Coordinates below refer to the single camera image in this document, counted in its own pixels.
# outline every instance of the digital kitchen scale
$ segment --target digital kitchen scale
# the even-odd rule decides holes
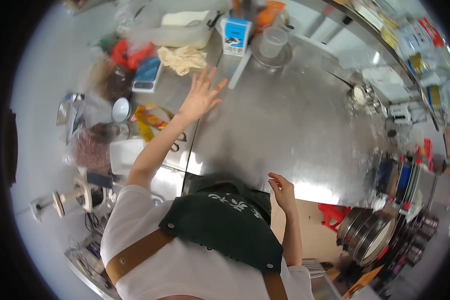
[[[149,57],[141,61],[132,83],[132,92],[153,93],[162,71],[163,64],[158,57]]]

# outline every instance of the blue milk carton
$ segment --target blue milk carton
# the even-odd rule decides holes
[[[223,53],[243,56],[247,50],[252,22],[238,19],[222,19]]]

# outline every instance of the white shirt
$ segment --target white shirt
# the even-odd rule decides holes
[[[102,237],[103,264],[158,229],[173,201],[153,206],[150,192],[128,185],[120,192]],[[313,300],[310,273],[303,266],[287,267],[282,277],[289,300]],[[216,250],[174,238],[116,283],[124,300],[157,300],[188,295],[204,300],[266,300],[262,273]]]

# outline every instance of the hand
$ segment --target hand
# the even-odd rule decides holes
[[[214,105],[222,102],[222,99],[214,99],[214,97],[227,83],[226,78],[211,91],[209,90],[210,82],[212,82],[216,71],[217,68],[213,67],[207,75],[207,68],[205,67],[199,79],[197,79],[197,74],[193,74],[190,92],[188,93],[188,96],[186,96],[186,99],[177,114],[183,117],[188,123],[192,124],[197,121]]]
[[[275,193],[278,206],[283,209],[286,215],[296,213],[297,203],[295,202],[295,187],[293,183],[283,176],[272,172],[268,173],[268,176],[272,177],[272,179],[268,179],[268,183],[270,183],[271,189]]]

